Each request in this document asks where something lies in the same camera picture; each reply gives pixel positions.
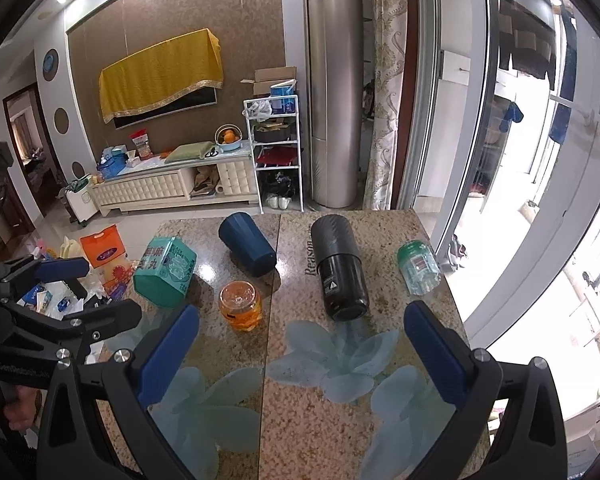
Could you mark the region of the person's left hand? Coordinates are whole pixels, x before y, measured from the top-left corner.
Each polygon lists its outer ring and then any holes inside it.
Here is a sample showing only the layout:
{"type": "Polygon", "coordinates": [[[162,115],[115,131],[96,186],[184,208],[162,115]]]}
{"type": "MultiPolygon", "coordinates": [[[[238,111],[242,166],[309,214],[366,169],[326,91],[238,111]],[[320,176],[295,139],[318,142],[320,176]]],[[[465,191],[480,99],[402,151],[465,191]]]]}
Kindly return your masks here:
{"type": "Polygon", "coordinates": [[[38,389],[23,386],[18,386],[16,393],[16,400],[6,405],[4,415],[11,430],[24,431],[31,428],[35,422],[38,414],[36,402],[41,393],[38,389]]]}

